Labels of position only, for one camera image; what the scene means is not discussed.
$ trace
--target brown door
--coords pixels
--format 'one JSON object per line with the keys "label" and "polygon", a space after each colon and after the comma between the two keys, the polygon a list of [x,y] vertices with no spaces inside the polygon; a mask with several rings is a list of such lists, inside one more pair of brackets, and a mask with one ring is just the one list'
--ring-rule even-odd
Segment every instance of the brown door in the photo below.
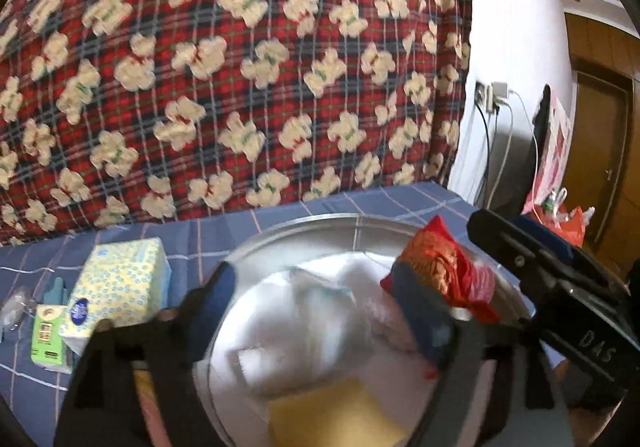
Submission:
{"label": "brown door", "polygon": [[603,80],[578,73],[574,135],[564,186],[567,207],[595,207],[587,228],[594,243],[605,222],[622,165],[626,133],[626,93]]}

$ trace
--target checkered tablecloth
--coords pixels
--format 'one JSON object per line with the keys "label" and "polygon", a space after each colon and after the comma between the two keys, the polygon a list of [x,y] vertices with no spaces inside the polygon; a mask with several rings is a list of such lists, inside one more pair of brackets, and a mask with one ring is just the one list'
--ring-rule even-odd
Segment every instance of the checkered tablecloth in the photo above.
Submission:
{"label": "checkered tablecloth", "polygon": [[[227,253],[247,238],[279,223],[314,214],[350,212],[424,226],[439,214],[462,245],[478,250],[466,235],[466,222],[475,210],[436,184],[419,183],[342,192],[310,202],[200,220],[119,226],[0,249],[0,294],[4,299],[18,286],[42,291],[55,277],[63,277],[71,288],[97,243],[160,237],[173,271],[169,302],[178,305],[188,290],[209,278]],[[511,273],[501,272],[517,284]],[[31,362],[32,326],[31,319],[25,320],[18,331],[5,334],[4,343],[0,344],[0,393],[33,440],[41,447],[48,447],[52,445],[70,377],[50,373]]]}

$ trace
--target power cord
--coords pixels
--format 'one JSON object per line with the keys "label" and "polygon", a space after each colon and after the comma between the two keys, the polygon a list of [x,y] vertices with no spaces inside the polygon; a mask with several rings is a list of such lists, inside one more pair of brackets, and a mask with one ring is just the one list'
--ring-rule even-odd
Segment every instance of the power cord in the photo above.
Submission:
{"label": "power cord", "polygon": [[[500,164],[500,170],[498,170],[498,175],[494,182],[494,187],[491,189],[491,194],[489,194],[489,199],[486,202],[486,208],[491,208],[491,202],[494,201],[495,191],[498,188],[498,184],[500,183],[500,178],[502,178],[502,172],[504,171],[504,166],[507,163],[507,157],[509,156],[509,150],[511,149],[511,138],[513,137],[513,109],[511,106],[503,100],[498,98],[495,99],[495,102],[500,106],[505,106],[509,109],[509,113],[511,114],[511,124],[509,126],[509,138],[507,139],[507,149],[504,151],[504,157],[502,158],[502,163]],[[496,126],[498,122],[498,117],[495,117]]]}
{"label": "power cord", "polygon": [[489,126],[486,123],[486,118],[484,117],[484,113],[482,112],[482,109],[480,109],[480,106],[478,106],[478,104],[474,105],[476,106],[476,109],[482,117],[482,123],[484,123],[484,134],[486,136],[486,169],[484,170],[484,184],[489,185],[489,155],[491,154],[491,144],[489,143]]}
{"label": "power cord", "polygon": [[536,178],[538,177],[538,140],[536,140],[536,132],[533,130],[533,123],[531,122],[531,119],[529,118],[529,113],[527,112],[527,108],[524,105],[524,100],[522,99],[522,97],[520,96],[520,94],[517,91],[513,91],[513,90],[509,90],[509,94],[514,94],[515,96],[518,97],[520,104],[522,105],[522,110],[524,111],[525,116],[527,117],[527,122],[529,122],[529,128],[531,130],[531,136],[533,136],[533,144],[536,148],[536,169],[533,173],[533,183],[531,185],[531,202],[533,203],[533,214],[535,215],[536,219],[540,222],[541,225],[544,225],[544,223],[542,223],[542,220],[540,219],[540,216],[538,215],[538,213],[536,212],[536,193],[534,192],[536,189]]}

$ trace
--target yellow object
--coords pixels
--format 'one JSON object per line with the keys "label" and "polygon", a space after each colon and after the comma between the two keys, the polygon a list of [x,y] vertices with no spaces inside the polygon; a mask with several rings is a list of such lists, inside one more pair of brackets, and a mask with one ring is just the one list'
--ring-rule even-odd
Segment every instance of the yellow object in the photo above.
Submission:
{"label": "yellow object", "polygon": [[60,336],[81,354],[99,320],[116,327],[146,321],[166,307],[170,276],[157,237],[98,245],[71,292]]}
{"label": "yellow object", "polygon": [[274,447],[393,447],[406,432],[357,378],[269,403]]}

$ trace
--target plaid curtain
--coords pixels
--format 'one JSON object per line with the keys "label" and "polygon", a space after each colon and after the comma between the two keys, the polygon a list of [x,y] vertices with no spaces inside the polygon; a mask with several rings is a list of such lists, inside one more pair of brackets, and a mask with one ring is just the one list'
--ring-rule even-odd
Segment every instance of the plaid curtain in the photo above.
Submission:
{"label": "plaid curtain", "polygon": [[446,184],[472,0],[9,0],[0,243]]}

